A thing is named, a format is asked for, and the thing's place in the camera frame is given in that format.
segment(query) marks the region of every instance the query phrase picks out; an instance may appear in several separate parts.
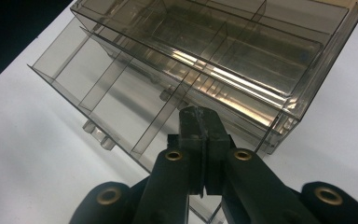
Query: brass grommet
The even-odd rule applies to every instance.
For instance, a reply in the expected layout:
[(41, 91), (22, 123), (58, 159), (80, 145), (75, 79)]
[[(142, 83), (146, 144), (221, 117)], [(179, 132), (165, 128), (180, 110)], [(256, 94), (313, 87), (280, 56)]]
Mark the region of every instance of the brass grommet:
[(343, 203), (342, 197), (332, 189), (319, 187), (314, 191), (316, 197), (324, 203), (331, 205), (340, 205)]
[(247, 151), (239, 150), (234, 152), (235, 158), (237, 158), (240, 161), (248, 161), (252, 158), (252, 155), (249, 154)]
[(112, 204), (121, 197), (121, 190), (116, 187), (110, 187), (102, 190), (97, 196), (97, 202), (102, 205)]
[(165, 158), (169, 161), (179, 161), (183, 158), (182, 153), (180, 151), (169, 151), (165, 153)]

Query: white table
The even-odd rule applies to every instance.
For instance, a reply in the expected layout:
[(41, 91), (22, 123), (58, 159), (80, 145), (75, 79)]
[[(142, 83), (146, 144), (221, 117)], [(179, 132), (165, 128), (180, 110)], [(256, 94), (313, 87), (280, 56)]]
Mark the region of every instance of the white table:
[[(86, 119), (26, 65), (72, 17), (65, 10), (0, 75), (0, 223), (67, 223), (93, 187), (146, 176), (118, 148), (104, 151), (81, 129)], [(322, 180), (358, 200), (358, 27), (304, 120), (265, 162), (294, 189)]]

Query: dark background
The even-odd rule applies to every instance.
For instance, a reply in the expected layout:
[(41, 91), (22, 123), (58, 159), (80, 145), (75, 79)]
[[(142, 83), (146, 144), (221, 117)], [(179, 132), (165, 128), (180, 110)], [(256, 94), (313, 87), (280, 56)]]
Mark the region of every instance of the dark background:
[(0, 0), (0, 73), (72, 0)]

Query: plastic organizer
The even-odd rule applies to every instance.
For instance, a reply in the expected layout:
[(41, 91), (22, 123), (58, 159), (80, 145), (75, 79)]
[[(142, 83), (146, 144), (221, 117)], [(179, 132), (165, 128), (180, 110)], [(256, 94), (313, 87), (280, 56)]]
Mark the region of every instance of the plastic organizer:
[[(301, 121), (358, 22), (358, 1), (79, 0), (32, 69), (146, 170), (179, 109), (218, 112), (238, 147), (272, 153)], [(191, 197), (218, 223), (218, 197)]]

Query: transparent plastic box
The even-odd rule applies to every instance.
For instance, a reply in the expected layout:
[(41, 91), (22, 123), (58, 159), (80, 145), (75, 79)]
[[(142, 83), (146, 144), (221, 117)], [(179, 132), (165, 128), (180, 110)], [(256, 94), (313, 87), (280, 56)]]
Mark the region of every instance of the transparent plastic box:
[[(178, 113), (215, 110), (238, 147), (272, 153), (358, 22), (358, 1), (79, 0), (32, 69), (150, 171)], [(191, 197), (218, 223), (219, 197)]]

